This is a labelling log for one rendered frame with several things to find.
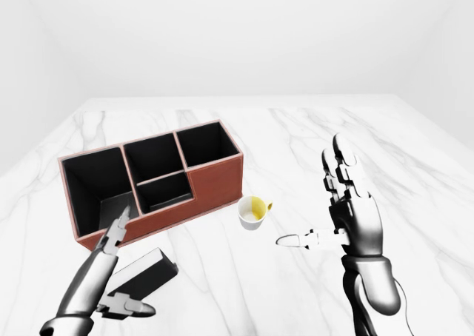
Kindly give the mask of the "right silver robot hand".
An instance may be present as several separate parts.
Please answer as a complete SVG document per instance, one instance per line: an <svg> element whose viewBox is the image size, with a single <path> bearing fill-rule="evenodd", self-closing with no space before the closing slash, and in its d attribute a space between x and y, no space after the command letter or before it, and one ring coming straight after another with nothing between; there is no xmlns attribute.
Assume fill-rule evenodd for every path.
<svg viewBox="0 0 474 336"><path fill-rule="evenodd" d="M303 235L281 236L284 247L329 249L341 246L348 255L375 257L383 252L383 229L374 197L369 193L361 162L341 133L333 147L321 154L324 186L331 193L330 217L333 229L311 229Z"/></svg>

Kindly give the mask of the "black book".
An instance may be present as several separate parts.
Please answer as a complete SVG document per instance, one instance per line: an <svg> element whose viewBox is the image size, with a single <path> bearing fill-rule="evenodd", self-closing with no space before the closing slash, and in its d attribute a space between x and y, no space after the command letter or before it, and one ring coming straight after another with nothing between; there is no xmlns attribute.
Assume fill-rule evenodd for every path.
<svg viewBox="0 0 474 336"><path fill-rule="evenodd" d="M156 248L128 266L114 272L106 287L106 293L116 292L142 300L178 274L178 267L161 249Z"/></svg>

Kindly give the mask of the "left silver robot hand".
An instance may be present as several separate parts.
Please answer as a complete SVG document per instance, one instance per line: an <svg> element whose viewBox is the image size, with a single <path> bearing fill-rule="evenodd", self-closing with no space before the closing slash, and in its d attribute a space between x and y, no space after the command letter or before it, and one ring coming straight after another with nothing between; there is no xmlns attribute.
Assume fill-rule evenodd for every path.
<svg viewBox="0 0 474 336"><path fill-rule="evenodd" d="M128 294L119 292L108 296L105 292L118 262L118 245L124 239L129 219L130 206L126 206L77 271L59 305L58 317L90 317L96 310L125 317L150 317L156 313L154 307L134 300Z"/></svg>

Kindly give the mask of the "white and yellow mug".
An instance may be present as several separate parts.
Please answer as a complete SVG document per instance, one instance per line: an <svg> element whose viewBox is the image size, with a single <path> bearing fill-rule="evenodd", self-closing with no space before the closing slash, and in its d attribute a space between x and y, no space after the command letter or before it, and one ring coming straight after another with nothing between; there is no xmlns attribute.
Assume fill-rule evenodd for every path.
<svg viewBox="0 0 474 336"><path fill-rule="evenodd" d="M237 206L241 225L249 231L258 229L272 206L271 200L264 200L255 195L242 197Z"/></svg>

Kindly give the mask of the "red-brown desk caddy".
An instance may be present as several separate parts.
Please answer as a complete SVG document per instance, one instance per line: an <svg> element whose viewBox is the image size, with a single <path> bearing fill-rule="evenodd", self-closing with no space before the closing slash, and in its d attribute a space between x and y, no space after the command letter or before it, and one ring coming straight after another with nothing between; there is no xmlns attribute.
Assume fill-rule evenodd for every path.
<svg viewBox="0 0 474 336"><path fill-rule="evenodd" d="M236 202L244 154L220 120L59 160L75 240L93 249L131 208L125 244Z"/></svg>

